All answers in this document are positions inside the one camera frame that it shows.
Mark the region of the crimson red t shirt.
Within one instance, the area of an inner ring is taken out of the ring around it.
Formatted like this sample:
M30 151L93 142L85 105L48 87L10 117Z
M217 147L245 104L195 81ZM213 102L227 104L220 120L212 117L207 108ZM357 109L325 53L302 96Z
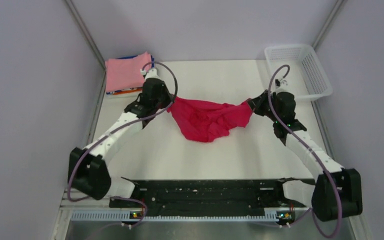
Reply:
M245 128L253 114L246 101L239 105L177 97L167 110L190 141L211 143L230 130Z

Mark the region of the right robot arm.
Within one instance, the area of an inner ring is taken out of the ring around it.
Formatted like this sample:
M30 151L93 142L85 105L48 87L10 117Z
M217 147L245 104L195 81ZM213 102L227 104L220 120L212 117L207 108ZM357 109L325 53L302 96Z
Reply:
M277 205L287 206L295 200L311 207L323 222L358 216L363 212L360 173L336 162L312 140L307 128L296 118L296 101L292 93L265 90L246 103L254 114L272 120L274 135L300 159L315 181L314 185L305 185L307 193L293 193L290 187L296 188L298 181L287 180L273 192Z

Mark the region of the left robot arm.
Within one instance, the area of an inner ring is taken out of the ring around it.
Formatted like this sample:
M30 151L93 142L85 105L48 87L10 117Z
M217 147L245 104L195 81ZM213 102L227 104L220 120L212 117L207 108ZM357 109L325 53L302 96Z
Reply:
M140 202L140 193L135 184L120 176L111 176L108 166L122 146L158 114L167 110L174 101L165 82L151 77L143 85L142 93L128 104L115 123L97 140L89 145L74 148L69 155L67 197L71 189L85 194L87 198L121 197L129 207Z

